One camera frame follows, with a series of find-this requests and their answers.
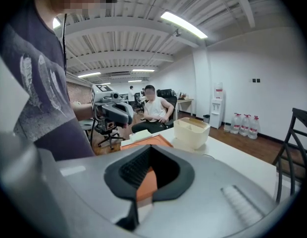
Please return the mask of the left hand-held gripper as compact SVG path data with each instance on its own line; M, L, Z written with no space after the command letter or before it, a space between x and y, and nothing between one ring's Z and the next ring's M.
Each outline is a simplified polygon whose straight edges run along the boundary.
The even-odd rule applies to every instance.
M91 104L97 120L108 119L117 125L130 125L133 122L132 106L122 102L119 94L107 85L92 86Z

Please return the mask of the clear water jug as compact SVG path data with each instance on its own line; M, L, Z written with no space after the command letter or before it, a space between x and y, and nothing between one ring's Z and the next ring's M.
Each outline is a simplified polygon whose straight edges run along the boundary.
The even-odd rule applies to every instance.
M251 115L244 115L242 122L241 122L241 126L239 129L239 133L242 136L247 136L248 132L249 132L249 127L250 127L250 117Z
M254 118L250 121L248 138L253 139L253 140L257 139L259 128L260 128L259 117L254 116Z
M230 133L238 134L241 126L241 114L235 113L231 120Z

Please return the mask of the person's navy feather-print shirt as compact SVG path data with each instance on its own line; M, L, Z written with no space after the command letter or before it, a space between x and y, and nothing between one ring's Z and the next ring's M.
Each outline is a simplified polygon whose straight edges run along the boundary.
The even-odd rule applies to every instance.
M49 150L56 161L92 157L92 148L71 107L62 46L26 0L0 34L0 55L29 94L18 135Z

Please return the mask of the white rectangular box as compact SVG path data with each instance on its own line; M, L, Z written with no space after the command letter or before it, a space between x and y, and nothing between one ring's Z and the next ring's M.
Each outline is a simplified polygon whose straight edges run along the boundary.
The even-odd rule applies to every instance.
M147 129L129 135L129 138L133 143L150 137L152 137L152 134Z

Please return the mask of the orange sheet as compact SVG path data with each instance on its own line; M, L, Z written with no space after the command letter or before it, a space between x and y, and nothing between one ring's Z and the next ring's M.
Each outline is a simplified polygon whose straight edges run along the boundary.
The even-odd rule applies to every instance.
M167 141L162 135L159 134L135 142L122 141L120 150L126 150L141 145L159 145L159 146L173 147L173 145L169 141Z

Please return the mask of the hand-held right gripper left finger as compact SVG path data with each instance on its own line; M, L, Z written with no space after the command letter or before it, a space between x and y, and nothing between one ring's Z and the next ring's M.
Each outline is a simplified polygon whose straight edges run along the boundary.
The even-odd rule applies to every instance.
M131 160L149 146L113 155L57 163L38 150L37 227L51 238L154 238L139 223L137 202L117 197L105 182L108 166Z

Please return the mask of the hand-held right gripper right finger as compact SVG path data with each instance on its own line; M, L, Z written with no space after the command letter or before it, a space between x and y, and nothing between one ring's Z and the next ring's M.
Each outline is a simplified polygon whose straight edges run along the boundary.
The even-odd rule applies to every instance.
M177 199L155 202L134 233L145 238L262 238L293 202L277 203L259 185L212 157L170 153L194 169L192 185Z

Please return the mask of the black metal chair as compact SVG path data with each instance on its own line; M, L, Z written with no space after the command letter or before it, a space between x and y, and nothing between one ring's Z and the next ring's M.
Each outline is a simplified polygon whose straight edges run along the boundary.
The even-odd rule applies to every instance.
M292 108L292 118L285 140L273 160L277 168L276 202L281 202L283 176L290 179L290 195L296 191L296 182L302 182L307 175L307 149L300 136L307 138L307 111Z

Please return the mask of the wooden desk with white legs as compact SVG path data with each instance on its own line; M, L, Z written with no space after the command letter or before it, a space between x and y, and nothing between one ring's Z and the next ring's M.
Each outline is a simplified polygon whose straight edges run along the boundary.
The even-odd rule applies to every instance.
M194 114L194 99L178 100L176 104L176 112L189 113L192 116Z

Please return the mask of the cream plastic organizer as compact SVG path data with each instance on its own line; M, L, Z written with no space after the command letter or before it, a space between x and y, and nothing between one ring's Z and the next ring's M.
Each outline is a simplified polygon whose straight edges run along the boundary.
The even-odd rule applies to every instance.
M210 131L208 123L193 118L175 120L173 128L175 138L193 150L199 149L206 143Z

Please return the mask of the orange box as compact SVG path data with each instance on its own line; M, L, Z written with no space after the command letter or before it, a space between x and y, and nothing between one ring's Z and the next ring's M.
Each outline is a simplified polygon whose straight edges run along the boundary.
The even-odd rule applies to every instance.
M137 202L151 198L157 190L156 175L152 167L150 167L140 187L137 189Z

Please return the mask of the black mesh office chair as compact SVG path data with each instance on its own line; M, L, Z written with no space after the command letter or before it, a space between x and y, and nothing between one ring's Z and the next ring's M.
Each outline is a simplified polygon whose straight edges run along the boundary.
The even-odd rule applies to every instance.
M125 140L124 137L120 136L120 134L118 132L117 125L114 122L108 121L106 119L102 119L102 120L94 119L93 120L92 130L91 130L91 135L90 135L90 145L91 145L91 147L93 146L93 134L94 134L94 132L97 132L98 134L100 134L104 137L104 139L98 143L98 147L100 147L100 148L102 148L103 143L108 141L110 149L113 150L114 149L114 146L113 146L113 143L112 143L113 139L121 139L123 141Z

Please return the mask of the person's left forearm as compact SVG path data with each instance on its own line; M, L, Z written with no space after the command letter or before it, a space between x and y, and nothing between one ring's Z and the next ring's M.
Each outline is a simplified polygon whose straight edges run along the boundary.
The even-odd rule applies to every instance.
M73 102L70 104L78 121L91 119L94 117L92 104L79 104Z

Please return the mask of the white water dispenser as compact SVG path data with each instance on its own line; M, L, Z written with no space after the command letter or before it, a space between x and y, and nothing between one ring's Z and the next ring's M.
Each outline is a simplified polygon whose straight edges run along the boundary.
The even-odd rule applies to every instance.
M213 98L210 106L210 121L211 127L219 129L222 124L224 111L224 91L223 84L219 82L215 84Z

